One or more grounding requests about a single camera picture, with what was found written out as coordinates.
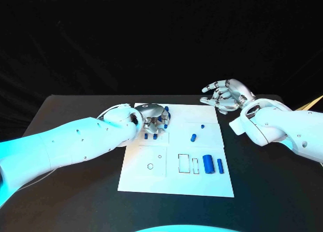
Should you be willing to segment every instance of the blue cylinder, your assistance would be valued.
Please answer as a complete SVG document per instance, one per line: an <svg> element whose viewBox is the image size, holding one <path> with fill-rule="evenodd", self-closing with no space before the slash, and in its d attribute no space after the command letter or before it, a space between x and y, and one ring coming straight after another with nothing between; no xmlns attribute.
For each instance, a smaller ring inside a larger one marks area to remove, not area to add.
<svg viewBox="0 0 323 232"><path fill-rule="evenodd" d="M223 160L221 159L218 159L218 165L220 165L220 174L224 174Z"/></svg>
<svg viewBox="0 0 323 232"><path fill-rule="evenodd" d="M213 174L215 173L214 163L213 163L213 156L205 155L204 158L204 165L205 165L205 173Z"/></svg>
<svg viewBox="0 0 323 232"><path fill-rule="evenodd" d="M192 138L191 138L191 141L194 142L197 139L197 134L192 134Z"/></svg>

